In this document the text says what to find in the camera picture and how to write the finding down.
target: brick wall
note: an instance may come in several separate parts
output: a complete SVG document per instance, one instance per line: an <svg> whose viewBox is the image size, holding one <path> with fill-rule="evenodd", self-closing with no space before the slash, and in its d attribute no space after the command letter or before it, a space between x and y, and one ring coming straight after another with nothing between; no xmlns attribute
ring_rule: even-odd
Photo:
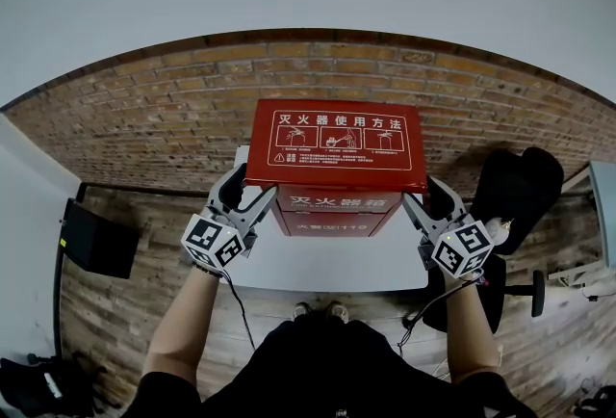
<svg viewBox="0 0 616 418"><path fill-rule="evenodd" d="M98 184L207 191L249 144L259 98L417 105L427 170L463 195L496 147L536 145L565 175L616 161L616 108L556 74L383 33L271 30L184 39L81 67L3 110Z"/></svg>

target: black chair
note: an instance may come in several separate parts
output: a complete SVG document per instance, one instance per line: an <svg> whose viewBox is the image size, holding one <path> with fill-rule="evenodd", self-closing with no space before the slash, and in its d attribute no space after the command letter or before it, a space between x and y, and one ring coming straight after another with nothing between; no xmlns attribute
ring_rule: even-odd
<svg viewBox="0 0 616 418"><path fill-rule="evenodd" d="M90 417L94 411L102 413L94 397L113 408L110 403L92 389L92 384L104 367L86 374L79 364L84 358L74 353L72 361L59 358L39 358L28 355L28 365L20 365L6 358L0 359L0 393L5 401L28 417L45 413Z"/></svg>
<svg viewBox="0 0 616 418"><path fill-rule="evenodd" d="M537 147L526 149L522 156L497 150L490 154L484 163L470 210L471 215L483 222L492 218L513 220L507 240L494 247L483 265L489 284L477 287L493 332L499 328L506 294L532 296L532 317L539 317L543 312L543 274L535 271L532 285L506 286L506 265L498 254L510 255L515 252L534 225L557 201L563 178L564 173L558 161L549 152ZM443 218L450 211L449 204L436 195L430 196L429 208L430 214L434 211L435 219ZM445 293L445 280L438 268L428 270L427 291L431 298ZM425 312L423 322L447 332L446 301L434 303Z"/></svg>

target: warning label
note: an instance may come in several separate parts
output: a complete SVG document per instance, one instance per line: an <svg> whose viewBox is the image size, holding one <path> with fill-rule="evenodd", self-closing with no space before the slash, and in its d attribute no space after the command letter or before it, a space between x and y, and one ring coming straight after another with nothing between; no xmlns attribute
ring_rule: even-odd
<svg viewBox="0 0 616 418"><path fill-rule="evenodd" d="M272 118L269 165L412 169L403 116L276 110Z"/></svg>

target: wooden floor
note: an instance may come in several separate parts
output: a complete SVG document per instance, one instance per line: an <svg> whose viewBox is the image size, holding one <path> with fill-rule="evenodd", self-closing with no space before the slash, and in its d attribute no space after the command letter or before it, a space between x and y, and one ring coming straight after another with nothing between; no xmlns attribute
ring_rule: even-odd
<svg viewBox="0 0 616 418"><path fill-rule="evenodd" d="M203 200L88 188L85 204L106 218L134 224L141 240L128 280L86 273L64 261L63 347L65 352L86 353L107 367L101 390L112 401L128 405L151 335L188 273L179 238ZM508 260L509 284L530 281L534 269L571 267L594 257L599 248L596 216L587 201L563 197ZM587 291L607 293L614 286L608 280ZM400 316L425 301L421 291L348 295L239 288L238 292L257 344L288 319L297 302L325 307L340 300L351 318L365 321L395 345L404 333ZM551 286L544 315L537 319L530 318L529 300L507 297L497 336L502 373L512 392L540 416L566 416L584 380L591 387L616 382L616 297L591 303L579 290ZM198 374L201 395L205 398L220 390L250 356L239 307L221 285ZM406 361L445 376L445 357L444 334L419 324L405 347ZM104 416L120 414L109 409Z"/></svg>

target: wire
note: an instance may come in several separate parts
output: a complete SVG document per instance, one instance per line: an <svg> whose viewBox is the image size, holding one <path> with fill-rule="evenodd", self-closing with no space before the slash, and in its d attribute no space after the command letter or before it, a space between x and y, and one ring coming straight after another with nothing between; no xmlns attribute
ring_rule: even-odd
<svg viewBox="0 0 616 418"><path fill-rule="evenodd" d="M400 339L400 342L396 344L396 346L398 346L398 351L400 353L400 356L402 356L402 347L406 343L408 343L408 340L411 338L411 332L413 331L413 328L415 328L415 325L417 324L417 322L419 322L424 317L424 313L426 312L426 310L430 308L430 306L432 306L438 300L448 299L451 295L453 295L454 293L457 293L463 288L466 288L467 286L477 283L483 277L483 270L479 268L474 272L474 274L475 276L473 279L466 281L460 286L457 286L456 288L452 288L451 290L445 292L443 295L439 295L435 299L432 299L431 301L429 301L426 305L423 306L423 308L417 313L417 315L413 317L413 319L410 320L410 322L408 323L406 332L402 336L402 339Z"/></svg>
<svg viewBox="0 0 616 418"><path fill-rule="evenodd" d="M248 320L246 319L246 311L244 309L244 304L242 303L242 299L240 299L240 297L236 293L235 286L233 286L233 281L231 281L231 276L229 275L229 273L227 271L222 271L222 277L224 277L227 283L229 283L229 287L231 288L231 293L233 293L235 300L237 300L238 303L240 304L240 309L242 310L242 318L244 319L244 326L246 328L246 333L248 334L248 339L250 340L250 346L252 346L252 350L256 352L257 349L254 346L254 341L252 340L252 333L250 332L250 326L248 325Z"/></svg>
<svg viewBox="0 0 616 418"><path fill-rule="evenodd" d="M616 295L616 292L614 292L614 293L608 293L607 295L591 295L587 297L586 294L584 293L584 288L585 286L581 287L581 295L590 301L597 301L597 299L604 299L605 297L613 297L614 295Z"/></svg>

